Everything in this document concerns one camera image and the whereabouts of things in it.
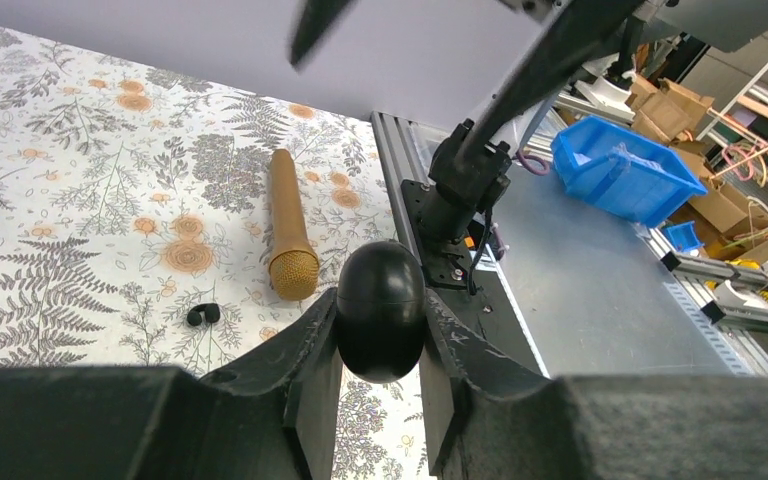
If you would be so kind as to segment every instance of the black cable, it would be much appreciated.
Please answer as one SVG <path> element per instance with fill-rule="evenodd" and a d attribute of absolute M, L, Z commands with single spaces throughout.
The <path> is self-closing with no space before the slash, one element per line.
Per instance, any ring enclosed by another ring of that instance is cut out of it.
<path fill-rule="evenodd" d="M 484 211 L 484 233 L 481 234 L 481 241 L 478 242 L 475 258 L 472 259 L 472 263 L 469 265 L 469 270 L 466 271 L 466 287 L 470 295 L 478 293 L 478 287 L 475 286 L 472 277 L 475 273 L 475 267 L 478 266 L 478 262 L 481 261 L 481 256 L 484 255 L 484 251 L 487 249 L 487 241 L 490 239 L 491 228 L 493 228 L 493 208 L 488 207 L 487 210 Z"/>

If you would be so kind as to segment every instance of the blue container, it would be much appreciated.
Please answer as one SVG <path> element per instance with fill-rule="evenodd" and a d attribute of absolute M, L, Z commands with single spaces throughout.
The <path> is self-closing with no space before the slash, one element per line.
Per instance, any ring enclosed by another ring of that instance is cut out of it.
<path fill-rule="evenodd" d="M 568 195 L 650 228 L 707 193 L 672 150 L 598 117 L 559 133 L 552 153 Z"/>
<path fill-rule="evenodd" d="M 694 222 L 680 223 L 664 229 L 664 236 L 680 253 L 689 252 L 702 246 L 693 230 Z"/>

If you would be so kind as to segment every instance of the floral tablecloth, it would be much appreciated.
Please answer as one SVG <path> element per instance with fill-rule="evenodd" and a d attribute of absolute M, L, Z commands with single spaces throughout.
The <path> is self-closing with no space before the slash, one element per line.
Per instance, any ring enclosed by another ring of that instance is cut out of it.
<path fill-rule="evenodd" d="M 368 123 L 0 28 L 0 366 L 202 375 L 293 322 L 312 300 L 265 268 L 281 147 L 321 291 L 395 236 Z M 208 301 L 220 322 L 188 326 Z M 344 372 L 333 478 L 427 478 L 419 392 Z"/>

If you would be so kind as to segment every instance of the gray tabletop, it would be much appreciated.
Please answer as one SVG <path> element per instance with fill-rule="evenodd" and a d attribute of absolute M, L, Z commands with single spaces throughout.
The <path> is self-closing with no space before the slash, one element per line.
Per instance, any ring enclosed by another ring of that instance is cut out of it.
<path fill-rule="evenodd" d="M 629 222 L 566 196 L 554 173 L 508 175 L 502 269 L 551 376 L 729 374 Z"/>

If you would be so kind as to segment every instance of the microphone grille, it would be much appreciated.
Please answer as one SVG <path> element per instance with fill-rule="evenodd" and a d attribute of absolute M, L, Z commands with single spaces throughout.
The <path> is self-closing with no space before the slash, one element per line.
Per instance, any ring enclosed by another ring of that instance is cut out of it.
<path fill-rule="evenodd" d="M 313 295 L 319 281 L 319 260 L 302 250 L 284 252 L 269 264 L 272 287 L 284 300 L 298 301 Z"/>

